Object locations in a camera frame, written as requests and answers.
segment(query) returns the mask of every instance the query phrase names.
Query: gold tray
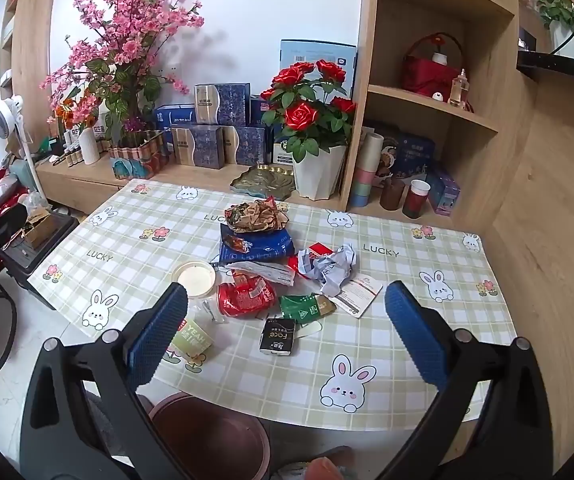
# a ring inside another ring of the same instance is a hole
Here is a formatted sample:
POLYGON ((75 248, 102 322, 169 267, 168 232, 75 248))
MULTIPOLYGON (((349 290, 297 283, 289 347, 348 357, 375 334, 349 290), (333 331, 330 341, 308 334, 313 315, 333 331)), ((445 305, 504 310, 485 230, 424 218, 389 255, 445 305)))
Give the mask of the gold tray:
POLYGON ((273 196, 276 200, 286 200, 296 189, 296 181, 293 170, 259 164, 235 178, 230 188, 258 198, 273 196))

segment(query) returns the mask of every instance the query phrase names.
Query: artificial red rose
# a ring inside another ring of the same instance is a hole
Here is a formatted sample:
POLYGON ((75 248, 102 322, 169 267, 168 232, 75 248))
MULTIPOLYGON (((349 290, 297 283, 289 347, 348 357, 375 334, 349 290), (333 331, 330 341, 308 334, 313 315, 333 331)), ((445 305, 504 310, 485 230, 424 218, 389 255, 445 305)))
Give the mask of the artificial red rose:
POLYGON ((304 74, 301 70, 289 67, 280 70, 280 73, 273 78, 273 83, 283 83, 287 86, 294 86, 303 78, 304 74))
POLYGON ((352 114, 356 111, 356 103, 351 99, 345 99, 344 97, 334 97, 331 99, 331 106, 335 106, 341 112, 345 112, 347 114, 352 114))
POLYGON ((264 92, 260 93, 260 97, 265 101, 268 101, 272 97, 272 94, 274 92, 275 92, 274 88, 267 88, 264 92))
POLYGON ((344 83, 344 78, 347 73, 338 65, 336 65, 336 63, 331 63, 321 59, 320 61, 316 62, 316 65, 318 66, 320 73, 323 75, 323 78, 331 79, 338 83, 344 83))
POLYGON ((317 118, 318 110, 305 102, 293 105, 285 111, 285 124, 297 132, 306 130, 317 118))
POLYGON ((294 63, 293 65, 291 65, 292 68, 297 68, 298 70, 300 70, 303 74, 309 74, 311 72, 314 71, 314 64, 310 63, 310 62, 303 62, 300 61, 298 63, 294 63))

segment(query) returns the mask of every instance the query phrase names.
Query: glass bottle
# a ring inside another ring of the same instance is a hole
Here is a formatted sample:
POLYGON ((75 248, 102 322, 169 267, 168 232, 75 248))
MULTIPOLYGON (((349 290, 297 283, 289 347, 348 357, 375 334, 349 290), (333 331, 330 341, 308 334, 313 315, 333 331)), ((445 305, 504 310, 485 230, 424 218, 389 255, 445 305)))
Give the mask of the glass bottle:
POLYGON ((465 75, 465 69, 462 69, 460 75, 451 83, 451 95, 449 96, 449 104, 458 108, 465 108, 467 103, 467 94, 469 93, 469 81, 465 75))

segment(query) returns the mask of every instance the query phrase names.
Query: red basket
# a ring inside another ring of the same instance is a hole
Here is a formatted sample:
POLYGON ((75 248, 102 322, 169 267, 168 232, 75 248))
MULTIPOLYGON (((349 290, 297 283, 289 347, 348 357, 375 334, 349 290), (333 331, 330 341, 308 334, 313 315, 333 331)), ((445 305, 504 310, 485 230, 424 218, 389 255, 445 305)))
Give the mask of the red basket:
POLYGON ((447 102, 451 94, 451 83, 458 77, 462 68, 441 65, 431 59, 421 59, 411 55, 416 47, 423 41, 431 40, 436 36, 444 36, 452 40, 458 47, 462 59, 464 59, 460 42, 451 34, 436 32, 435 34, 420 38, 404 55, 400 73, 400 86, 404 90, 426 97, 433 97, 436 92, 440 92, 443 101, 447 102))

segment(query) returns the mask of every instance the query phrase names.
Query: tile floor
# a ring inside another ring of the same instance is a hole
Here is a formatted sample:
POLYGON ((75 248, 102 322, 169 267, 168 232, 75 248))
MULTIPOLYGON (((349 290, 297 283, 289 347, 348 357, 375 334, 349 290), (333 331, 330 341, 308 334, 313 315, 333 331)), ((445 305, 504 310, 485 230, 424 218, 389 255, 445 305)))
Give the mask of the tile floor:
MULTIPOLYGON (((14 347, 0 371, 0 451, 14 463, 18 460, 22 409, 33 366, 40 346, 49 337, 65 345, 87 342, 86 336, 59 313, 49 310, 31 294, 18 287, 5 272, 0 281, 16 301, 18 325, 14 347)), ((154 404, 176 393, 176 389, 152 380, 139 393, 154 404)), ((360 480, 375 478, 400 450, 411 431, 366 433, 315 430, 281 423, 269 423, 272 455, 278 463, 298 460, 336 446, 355 450, 360 480)))

